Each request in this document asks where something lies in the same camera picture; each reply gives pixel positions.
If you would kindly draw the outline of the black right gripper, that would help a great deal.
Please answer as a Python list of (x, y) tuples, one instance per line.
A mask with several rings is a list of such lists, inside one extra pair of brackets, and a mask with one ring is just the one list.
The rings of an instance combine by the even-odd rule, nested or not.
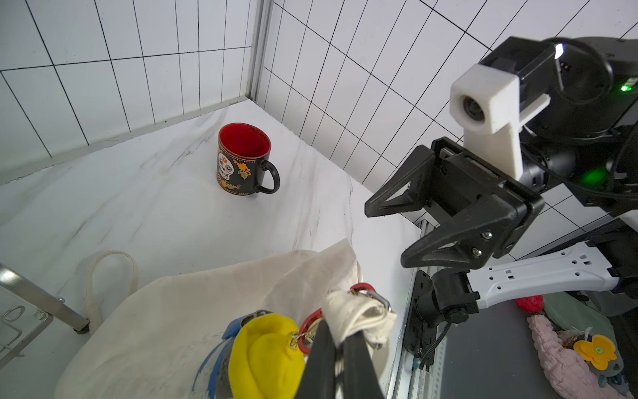
[(417, 146), (364, 213), (401, 214), (425, 203), (439, 227), (403, 252), (406, 269), (481, 269), (509, 254), (545, 206), (539, 194), (446, 137), (431, 149)]

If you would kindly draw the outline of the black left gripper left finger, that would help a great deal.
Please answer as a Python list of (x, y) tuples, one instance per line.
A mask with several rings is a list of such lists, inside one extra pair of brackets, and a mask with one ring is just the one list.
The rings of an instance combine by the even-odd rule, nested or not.
[(296, 399), (334, 399), (337, 391), (337, 349), (325, 321), (320, 322)]

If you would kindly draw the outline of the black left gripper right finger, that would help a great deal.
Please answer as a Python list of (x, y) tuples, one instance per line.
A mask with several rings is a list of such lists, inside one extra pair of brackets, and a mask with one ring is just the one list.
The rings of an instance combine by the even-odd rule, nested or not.
[(363, 332), (357, 332), (344, 341), (342, 359), (342, 389), (345, 399), (383, 398)]

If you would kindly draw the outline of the cream canvas tote bag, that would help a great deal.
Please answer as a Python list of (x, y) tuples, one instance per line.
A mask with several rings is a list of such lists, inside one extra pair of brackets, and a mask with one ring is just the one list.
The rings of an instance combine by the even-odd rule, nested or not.
[(349, 294), (358, 283), (365, 281), (357, 256), (343, 240), (320, 252), (295, 250), (157, 279), (132, 292), (106, 318), (87, 284), (91, 338), (63, 372), (54, 395), (235, 398), (229, 359), (239, 330), (266, 314), (292, 319), (300, 330), (317, 309), (337, 349), (335, 398), (344, 398), (342, 344), (358, 332), (380, 385), (397, 316), (392, 308), (383, 316), (380, 304)]

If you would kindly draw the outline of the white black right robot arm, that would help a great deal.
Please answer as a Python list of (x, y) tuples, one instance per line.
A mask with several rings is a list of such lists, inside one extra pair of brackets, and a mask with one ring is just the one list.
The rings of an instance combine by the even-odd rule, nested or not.
[(637, 296), (637, 233), (595, 231), (583, 242), (498, 269), (566, 186), (585, 207), (637, 207), (637, 42), (511, 37), (450, 88), (463, 128), (418, 145), (366, 202), (368, 217), (427, 211), (438, 227), (408, 247), (417, 269), (403, 347), (420, 368), (451, 326), (513, 299), (568, 291)]

